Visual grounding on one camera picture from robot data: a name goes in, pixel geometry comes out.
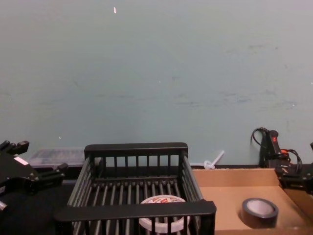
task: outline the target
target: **white tape roll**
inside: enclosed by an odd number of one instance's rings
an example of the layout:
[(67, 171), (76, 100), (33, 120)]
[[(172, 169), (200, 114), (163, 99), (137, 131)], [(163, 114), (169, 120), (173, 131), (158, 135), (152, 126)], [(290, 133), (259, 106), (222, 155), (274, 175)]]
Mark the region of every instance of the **white tape roll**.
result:
[[(185, 202), (184, 199), (176, 196), (171, 195), (159, 195), (149, 197), (143, 200), (141, 203), (170, 203), (170, 202)], [(189, 224), (190, 217), (187, 217), (187, 224)], [(144, 227), (145, 229), (151, 231), (152, 230), (152, 221), (148, 218), (141, 218), (139, 219), (139, 224)], [(184, 218), (172, 222), (172, 229), (171, 232), (175, 233), (184, 228)], [(167, 233), (167, 223), (159, 223), (156, 222), (156, 233), (166, 234)]]

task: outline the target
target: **brown cardboard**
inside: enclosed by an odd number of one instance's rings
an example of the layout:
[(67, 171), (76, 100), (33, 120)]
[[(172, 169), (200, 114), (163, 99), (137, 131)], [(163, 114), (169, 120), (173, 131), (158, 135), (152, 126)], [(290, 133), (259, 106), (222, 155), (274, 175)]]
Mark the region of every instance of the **brown cardboard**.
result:
[[(278, 231), (280, 234), (310, 234), (313, 231), (313, 220), (279, 187), (273, 169), (194, 170), (194, 175), (204, 198), (214, 201), (217, 207), (216, 234), (250, 235), (259, 234), (258, 231), (266, 235)], [(278, 207), (275, 229), (253, 230), (241, 221), (242, 202), (251, 197), (267, 199)]]

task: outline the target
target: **white plastic piece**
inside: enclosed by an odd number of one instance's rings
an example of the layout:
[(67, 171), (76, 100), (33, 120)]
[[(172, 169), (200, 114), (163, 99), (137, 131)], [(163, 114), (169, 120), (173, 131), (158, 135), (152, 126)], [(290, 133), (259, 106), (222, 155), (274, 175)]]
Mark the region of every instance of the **white plastic piece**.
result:
[[(159, 195), (149, 197), (143, 200), (141, 203), (170, 203), (170, 202), (185, 202), (184, 199), (172, 195)], [(189, 224), (190, 216), (187, 217), (187, 225)], [(148, 218), (140, 218), (139, 224), (145, 229), (152, 231), (152, 221)], [(183, 230), (184, 228), (184, 218), (172, 222), (171, 225), (172, 233)], [(166, 234), (167, 233), (167, 223), (158, 223), (156, 222), (156, 233)]]
[(217, 158), (213, 161), (204, 161), (203, 164), (201, 163), (191, 163), (190, 165), (194, 165), (194, 166), (203, 166), (204, 169), (215, 169), (215, 164), (221, 159), (221, 157), (224, 155), (225, 151), (222, 150), (220, 152), (220, 154), (217, 156)]

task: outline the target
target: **gray duct tape roll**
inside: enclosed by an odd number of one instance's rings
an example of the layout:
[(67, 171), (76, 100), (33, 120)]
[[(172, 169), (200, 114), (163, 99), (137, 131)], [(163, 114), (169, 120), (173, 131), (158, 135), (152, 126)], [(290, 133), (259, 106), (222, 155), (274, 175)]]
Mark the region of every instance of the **gray duct tape roll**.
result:
[(274, 228), (278, 216), (278, 207), (265, 199), (248, 198), (243, 201), (242, 221), (253, 229)]

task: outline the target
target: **black table surface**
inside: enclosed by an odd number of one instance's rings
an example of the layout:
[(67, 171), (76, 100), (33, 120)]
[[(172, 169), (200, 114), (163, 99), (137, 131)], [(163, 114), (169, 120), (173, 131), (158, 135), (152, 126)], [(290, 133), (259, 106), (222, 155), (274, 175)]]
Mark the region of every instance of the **black table surface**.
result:
[(0, 211), (0, 235), (55, 235), (53, 212), (65, 206), (74, 185), (62, 185), (26, 195), (13, 192), (0, 199), (8, 205)]

